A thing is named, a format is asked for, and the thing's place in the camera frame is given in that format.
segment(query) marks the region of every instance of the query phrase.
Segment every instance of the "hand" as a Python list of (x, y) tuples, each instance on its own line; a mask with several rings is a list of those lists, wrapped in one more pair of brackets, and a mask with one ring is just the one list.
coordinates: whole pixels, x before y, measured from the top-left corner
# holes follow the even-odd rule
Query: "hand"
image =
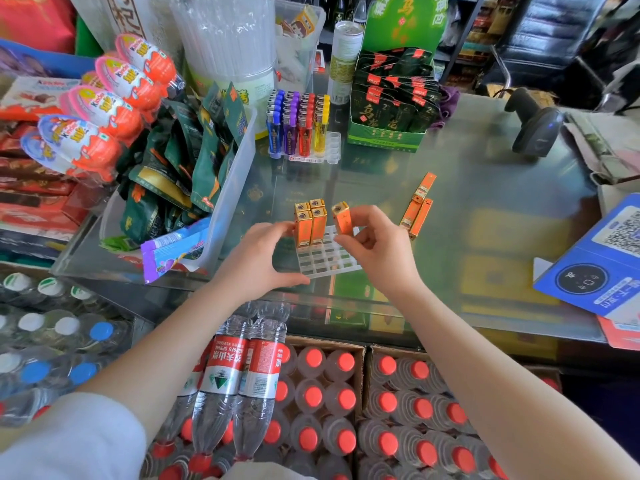
[(261, 298), (275, 288), (308, 285), (301, 273), (278, 273), (271, 263), (280, 238), (293, 233), (293, 222), (266, 222), (253, 225), (231, 254), (224, 260), (211, 281), (233, 294), (237, 306)]
[(403, 227), (391, 222), (375, 205), (351, 209), (351, 222), (360, 232), (355, 237), (337, 235), (335, 241), (356, 258), (377, 290), (393, 301), (423, 286), (409, 233)]

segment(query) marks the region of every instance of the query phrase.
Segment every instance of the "counter top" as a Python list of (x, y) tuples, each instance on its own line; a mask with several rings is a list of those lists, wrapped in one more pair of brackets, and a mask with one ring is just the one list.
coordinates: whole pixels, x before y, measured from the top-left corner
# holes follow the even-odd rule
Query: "counter top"
[[(413, 243), (426, 284), (476, 327), (603, 342), (593, 315), (531, 286), (534, 257), (557, 259), (600, 218), (596, 188), (579, 155), (562, 137), (546, 158), (513, 153), (520, 121), (503, 108), (502, 100), (463, 95), (445, 128), (428, 132), (412, 154), (346, 144), (348, 113), (334, 107), (330, 130), (343, 133), (342, 158), (334, 166), (272, 160), (266, 140), (257, 142), (221, 258), (252, 224), (290, 220), (293, 205), (312, 198), (324, 198), (327, 207), (339, 201), (351, 207), (375, 204), (399, 222), (422, 177), (433, 172), (433, 206)], [(140, 269), (98, 247), (98, 227), (96, 217), (84, 223), (54, 272), (141, 284)], [(297, 269), (292, 240), (281, 241), (274, 266)], [(179, 303), (175, 293), (197, 289), (207, 279), (170, 272), (145, 293), (154, 294), (148, 300), (157, 304), (160, 298), (155, 295), (166, 297), (171, 290), (172, 305), (161, 306), (166, 312)], [(112, 283), (106, 286), (113, 288)], [(267, 298), (297, 305), (290, 328), (299, 328), (299, 333), (329, 324), (332, 334), (344, 337), (342, 331), (348, 331), (359, 341), (401, 345), (415, 339), (400, 313), (362, 271), (318, 278), (309, 286), (276, 290)]]

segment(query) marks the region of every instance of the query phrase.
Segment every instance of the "white sleeve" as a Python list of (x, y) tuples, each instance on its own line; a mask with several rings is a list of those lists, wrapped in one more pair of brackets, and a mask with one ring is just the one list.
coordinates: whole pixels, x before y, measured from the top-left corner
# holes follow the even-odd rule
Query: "white sleeve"
[(62, 396), (0, 454), (3, 480), (137, 479), (145, 430), (125, 406), (88, 392)]

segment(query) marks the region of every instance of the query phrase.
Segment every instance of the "person's left hand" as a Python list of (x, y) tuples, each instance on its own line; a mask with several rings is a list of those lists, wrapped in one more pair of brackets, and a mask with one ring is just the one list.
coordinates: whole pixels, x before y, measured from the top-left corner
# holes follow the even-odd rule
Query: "person's left hand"
[(293, 222), (254, 224), (224, 260), (211, 285), (229, 289), (237, 306), (275, 288), (308, 285), (310, 280), (303, 274), (278, 273), (271, 263), (276, 244), (291, 235), (293, 228)]

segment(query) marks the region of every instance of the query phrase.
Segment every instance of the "person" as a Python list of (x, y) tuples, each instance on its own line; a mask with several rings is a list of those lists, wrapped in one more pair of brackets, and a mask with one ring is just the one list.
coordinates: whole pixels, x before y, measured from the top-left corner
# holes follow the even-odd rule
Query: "person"
[[(351, 210), (336, 236), (411, 323), (509, 478), (632, 479), (640, 466), (567, 398), (487, 341), (420, 279), (407, 232), (377, 207)], [(277, 273), (276, 243), (293, 223), (256, 224), (212, 281), (76, 392), (58, 400), (0, 455), (2, 479), (133, 479), (147, 446), (218, 327), (244, 302), (306, 284)], [(237, 463), (225, 479), (300, 478), (272, 463)]]

